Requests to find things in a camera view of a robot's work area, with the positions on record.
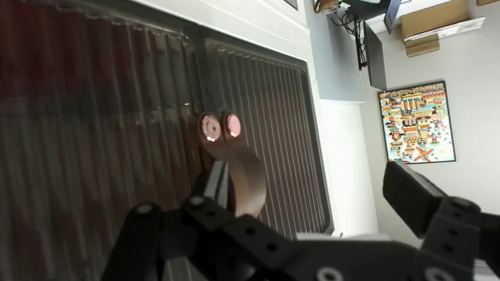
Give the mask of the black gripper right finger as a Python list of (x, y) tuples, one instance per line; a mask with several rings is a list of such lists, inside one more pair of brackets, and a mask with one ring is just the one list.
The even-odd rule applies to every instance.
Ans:
[(406, 163), (389, 162), (383, 177), (383, 197), (417, 236), (423, 238), (447, 194)]

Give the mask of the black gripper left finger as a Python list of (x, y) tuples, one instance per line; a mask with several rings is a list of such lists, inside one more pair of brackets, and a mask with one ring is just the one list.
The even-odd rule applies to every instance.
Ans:
[(203, 172), (189, 199), (192, 207), (201, 207), (205, 201), (216, 202), (220, 208), (228, 208), (230, 172), (225, 162), (214, 162), (208, 172)]

